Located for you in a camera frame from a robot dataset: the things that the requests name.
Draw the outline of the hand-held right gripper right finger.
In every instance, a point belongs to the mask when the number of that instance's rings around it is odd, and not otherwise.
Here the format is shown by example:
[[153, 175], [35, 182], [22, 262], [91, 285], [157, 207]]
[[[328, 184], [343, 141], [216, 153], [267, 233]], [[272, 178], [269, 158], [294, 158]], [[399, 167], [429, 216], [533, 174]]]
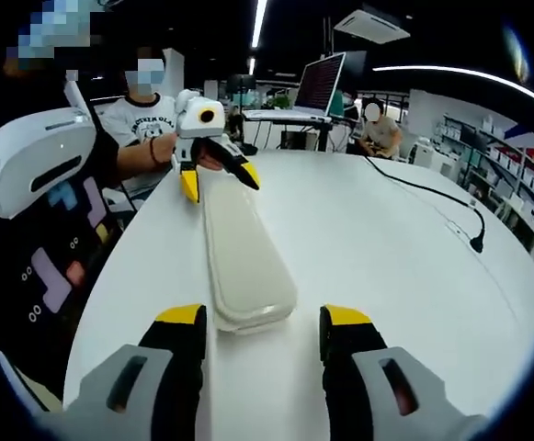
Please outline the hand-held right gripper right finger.
[[320, 357], [332, 440], [445, 440], [444, 381], [389, 347], [361, 311], [320, 308]]

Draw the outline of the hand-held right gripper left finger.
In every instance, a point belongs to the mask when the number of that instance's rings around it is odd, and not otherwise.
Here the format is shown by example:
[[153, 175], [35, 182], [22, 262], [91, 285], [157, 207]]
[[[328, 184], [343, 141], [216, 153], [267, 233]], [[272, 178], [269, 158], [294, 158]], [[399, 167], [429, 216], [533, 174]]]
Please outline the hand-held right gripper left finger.
[[161, 312], [80, 384], [82, 440], [193, 440], [206, 355], [207, 309]]

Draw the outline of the person's left hand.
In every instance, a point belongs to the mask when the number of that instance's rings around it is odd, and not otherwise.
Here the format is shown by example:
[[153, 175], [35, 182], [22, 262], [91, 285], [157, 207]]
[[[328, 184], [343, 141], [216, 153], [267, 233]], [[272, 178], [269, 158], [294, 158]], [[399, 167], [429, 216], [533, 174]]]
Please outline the person's left hand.
[[[166, 133], [157, 137], [153, 141], [153, 157], [158, 165], [165, 165], [171, 162], [176, 148], [177, 136], [173, 133]], [[206, 143], [202, 141], [197, 155], [197, 164], [212, 171], [221, 171], [222, 164], [212, 157], [207, 149]]]

